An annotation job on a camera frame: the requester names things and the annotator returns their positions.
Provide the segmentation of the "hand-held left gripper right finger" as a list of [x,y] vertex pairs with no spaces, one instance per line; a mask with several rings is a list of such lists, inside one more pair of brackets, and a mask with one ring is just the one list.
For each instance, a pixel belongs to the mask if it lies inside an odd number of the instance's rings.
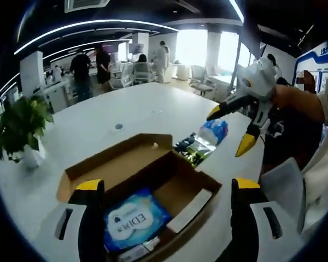
[[232,261],[290,261],[304,246],[293,219],[251,180],[232,180],[231,210]]

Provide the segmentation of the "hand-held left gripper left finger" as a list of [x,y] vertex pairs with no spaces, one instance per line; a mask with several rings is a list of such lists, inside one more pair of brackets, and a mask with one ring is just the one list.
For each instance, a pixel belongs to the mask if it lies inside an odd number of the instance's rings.
[[45,261],[106,261],[103,196],[103,180],[86,181],[47,215],[39,230]]

